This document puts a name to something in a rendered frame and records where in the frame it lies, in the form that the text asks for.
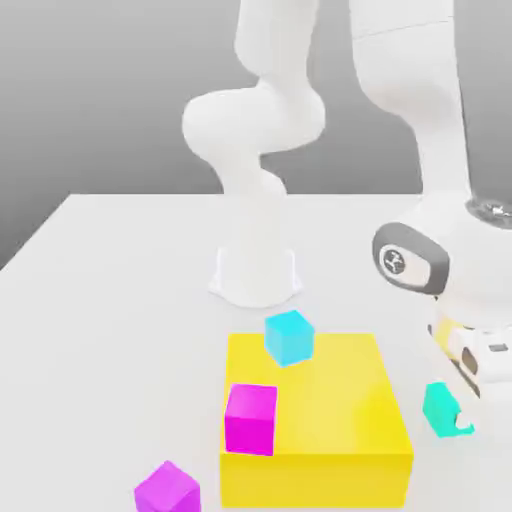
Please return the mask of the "small violet cube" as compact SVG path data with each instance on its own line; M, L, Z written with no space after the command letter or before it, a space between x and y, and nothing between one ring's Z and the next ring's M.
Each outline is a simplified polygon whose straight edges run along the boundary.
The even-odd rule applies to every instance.
M137 512L202 512L199 483L170 461L134 490Z

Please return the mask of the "small teal cube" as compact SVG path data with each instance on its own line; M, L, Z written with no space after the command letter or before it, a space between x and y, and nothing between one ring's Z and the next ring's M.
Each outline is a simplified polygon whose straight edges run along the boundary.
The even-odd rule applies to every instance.
M439 438L467 436L475 432L473 423L464 427L458 425L462 409L445 382L432 382L426 386L422 411Z

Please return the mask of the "large yellow box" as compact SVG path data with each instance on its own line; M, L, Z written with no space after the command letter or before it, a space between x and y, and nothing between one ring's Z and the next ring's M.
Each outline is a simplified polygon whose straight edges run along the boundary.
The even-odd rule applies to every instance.
M232 334L235 384L276 387L274 453L220 451L223 507L404 506L414 451L374 335L316 334L312 359L281 368L262 335Z

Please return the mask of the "small cyan cube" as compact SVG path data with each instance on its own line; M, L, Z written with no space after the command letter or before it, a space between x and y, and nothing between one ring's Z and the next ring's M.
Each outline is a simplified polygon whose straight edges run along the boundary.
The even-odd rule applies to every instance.
M310 360L314 354L314 341L314 327L297 310L265 319L264 347L281 368Z

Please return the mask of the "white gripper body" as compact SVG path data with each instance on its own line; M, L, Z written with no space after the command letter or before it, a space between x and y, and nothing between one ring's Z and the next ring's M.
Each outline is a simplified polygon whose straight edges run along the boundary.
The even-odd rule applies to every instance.
M432 322L427 323L427 348L435 380L444 381L460 404L463 413L479 413L479 398L474 394L457 367L443 352L433 337Z

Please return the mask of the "small magenta cube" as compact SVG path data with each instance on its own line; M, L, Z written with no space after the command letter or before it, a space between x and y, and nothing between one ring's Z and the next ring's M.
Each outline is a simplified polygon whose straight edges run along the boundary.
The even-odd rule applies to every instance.
M278 390L275 386L231 386L224 413L227 452L272 456Z

